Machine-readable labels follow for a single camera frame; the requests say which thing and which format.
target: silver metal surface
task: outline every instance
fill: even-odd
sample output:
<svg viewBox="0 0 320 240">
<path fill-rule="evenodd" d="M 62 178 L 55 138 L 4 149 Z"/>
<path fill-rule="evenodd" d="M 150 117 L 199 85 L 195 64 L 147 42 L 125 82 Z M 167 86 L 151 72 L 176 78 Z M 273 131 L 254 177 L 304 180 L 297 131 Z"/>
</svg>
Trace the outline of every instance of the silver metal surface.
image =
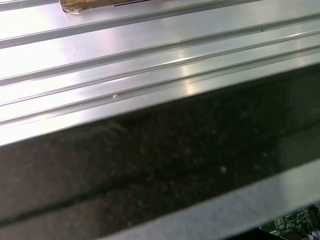
<svg viewBox="0 0 320 240">
<path fill-rule="evenodd" d="M 101 240 L 226 238 L 318 201 L 319 171 L 320 159 L 317 159 Z"/>
<path fill-rule="evenodd" d="M 318 0 L 245 2 L 0 11 L 0 145 L 320 62 Z"/>
</svg>

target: green circuit board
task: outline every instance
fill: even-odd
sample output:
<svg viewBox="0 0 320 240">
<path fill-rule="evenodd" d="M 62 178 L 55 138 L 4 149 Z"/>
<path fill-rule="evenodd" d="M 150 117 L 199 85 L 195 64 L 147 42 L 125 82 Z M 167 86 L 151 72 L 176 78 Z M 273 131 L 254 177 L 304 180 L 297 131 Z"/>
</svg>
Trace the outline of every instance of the green circuit board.
<svg viewBox="0 0 320 240">
<path fill-rule="evenodd" d="M 296 211 L 273 219 L 260 226 L 260 229 L 276 236 L 283 236 L 288 233 L 303 232 L 310 234 L 313 229 L 320 226 L 320 210 L 311 205 L 310 207 L 299 208 Z"/>
</svg>

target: metal rail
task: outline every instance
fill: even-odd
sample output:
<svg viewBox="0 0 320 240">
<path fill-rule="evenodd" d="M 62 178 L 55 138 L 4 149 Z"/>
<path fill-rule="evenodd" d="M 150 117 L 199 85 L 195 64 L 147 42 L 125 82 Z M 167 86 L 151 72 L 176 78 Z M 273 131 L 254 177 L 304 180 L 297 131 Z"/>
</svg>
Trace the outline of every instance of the metal rail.
<svg viewBox="0 0 320 240">
<path fill-rule="evenodd" d="M 47 3 L 0 11 L 0 145 L 320 59 L 317 0 L 147 1 L 80 15 Z"/>
</svg>

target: brown cardboard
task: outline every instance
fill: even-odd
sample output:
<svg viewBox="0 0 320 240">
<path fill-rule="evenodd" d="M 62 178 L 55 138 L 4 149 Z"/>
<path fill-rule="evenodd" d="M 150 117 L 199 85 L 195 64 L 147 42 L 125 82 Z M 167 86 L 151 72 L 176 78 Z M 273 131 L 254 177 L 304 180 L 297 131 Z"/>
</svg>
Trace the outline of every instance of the brown cardboard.
<svg viewBox="0 0 320 240">
<path fill-rule="evenodd" d="M 65 13 L 78 14 L 82 10 L 109 5 L 138 2 L 137 0 L 59 0 Z"/>
</svg>

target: black speckled stone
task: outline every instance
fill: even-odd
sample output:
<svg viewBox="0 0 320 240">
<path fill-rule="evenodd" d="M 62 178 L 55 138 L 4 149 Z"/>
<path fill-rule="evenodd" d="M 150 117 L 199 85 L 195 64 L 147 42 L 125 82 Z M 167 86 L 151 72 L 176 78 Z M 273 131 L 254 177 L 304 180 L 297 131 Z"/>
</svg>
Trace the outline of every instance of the black speckled stone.
<svg viewBox="0 0 320 240">
<path fill-rule="evenodd" d="M 320 66 L 0 148 L 0 239 L 92 240 L 320 156 Z"/>
</svg>

